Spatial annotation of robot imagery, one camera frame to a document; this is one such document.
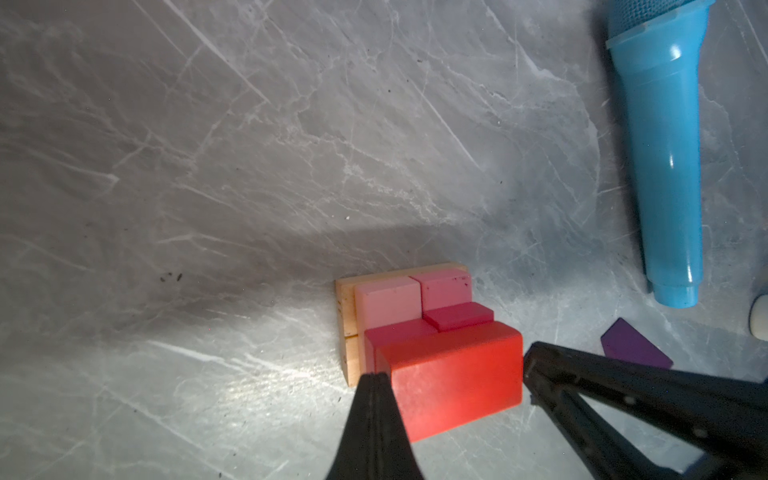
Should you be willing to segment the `purple wood block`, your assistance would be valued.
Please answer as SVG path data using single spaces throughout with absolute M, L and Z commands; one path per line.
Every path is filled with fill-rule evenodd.
M 674 363 L 656 345 L 623 318 L 618 318 L 600 338 L 606 357 L 670 370 Z

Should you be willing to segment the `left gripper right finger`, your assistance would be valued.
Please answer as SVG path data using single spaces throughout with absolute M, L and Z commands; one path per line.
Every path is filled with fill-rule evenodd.
M 374 478 L 423 479 L 389 377 L 374 375 Z

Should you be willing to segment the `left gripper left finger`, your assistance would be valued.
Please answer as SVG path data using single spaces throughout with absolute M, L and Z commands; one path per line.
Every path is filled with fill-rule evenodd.
M 369 478 L 371 405 L 375 386 L 375 374 L 365 374 L 360 377 L 327 479 Z

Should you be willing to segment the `small magenta cube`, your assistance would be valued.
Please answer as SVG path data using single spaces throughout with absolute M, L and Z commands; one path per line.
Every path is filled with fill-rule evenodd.
M 425 311 L 423 319 L 438 332 L 449 332 L 492 323 L 494 312 L 477 302 L 467 302 Z

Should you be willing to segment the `red wood block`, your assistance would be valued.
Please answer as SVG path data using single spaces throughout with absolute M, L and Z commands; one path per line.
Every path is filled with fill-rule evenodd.
M 501 322 L 385 345 L 376 361 L 412 442 L 522 402 L 523 336 Z

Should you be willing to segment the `light pink wood block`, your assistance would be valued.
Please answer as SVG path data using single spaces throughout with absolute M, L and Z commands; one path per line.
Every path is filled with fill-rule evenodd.
M 354 300 L 361 373 L 364 332 L 390 324 L 422 319 L 421 288 L 411 277 L 390 278 L 357 285 L 354 288 Z

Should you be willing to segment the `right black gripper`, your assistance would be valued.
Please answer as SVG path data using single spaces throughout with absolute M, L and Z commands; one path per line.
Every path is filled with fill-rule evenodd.
M 664 370 L 544 342 L 524 356 L 523 380 L 596 479 L 764 479 L 767 386 Z M 592 398 L 703 451 L 679 474 L 649 460 L 589 404 Z

